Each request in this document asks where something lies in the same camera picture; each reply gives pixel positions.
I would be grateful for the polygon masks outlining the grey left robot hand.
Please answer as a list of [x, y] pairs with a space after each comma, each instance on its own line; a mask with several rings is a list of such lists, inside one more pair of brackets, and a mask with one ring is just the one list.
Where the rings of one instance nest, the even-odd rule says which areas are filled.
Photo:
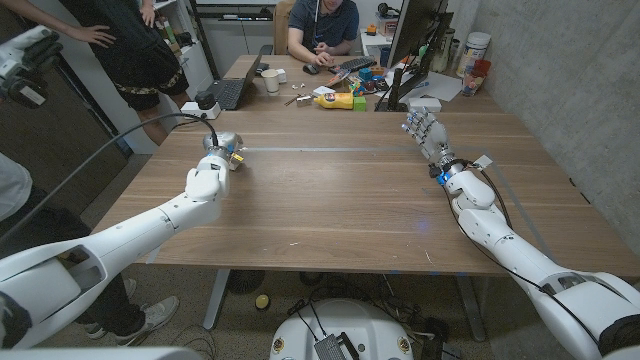
[[244, 161], [240, 155], [243, 145], [241, 136], [234, 132], [223, 131], [216, 135], [205, 135], [203, 138], [203, 146], [207, 155], [219, 156], [232, 164]]

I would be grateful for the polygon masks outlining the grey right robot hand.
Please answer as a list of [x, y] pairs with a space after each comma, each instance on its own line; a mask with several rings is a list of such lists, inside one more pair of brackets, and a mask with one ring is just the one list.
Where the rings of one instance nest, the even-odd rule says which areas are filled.
[[446, 129], [436, 116], [424, 109], [406, 114], [407, 123], [402, 128], [415, 140], [425, 158], [438, 167], [455, 159], [449, 146]]

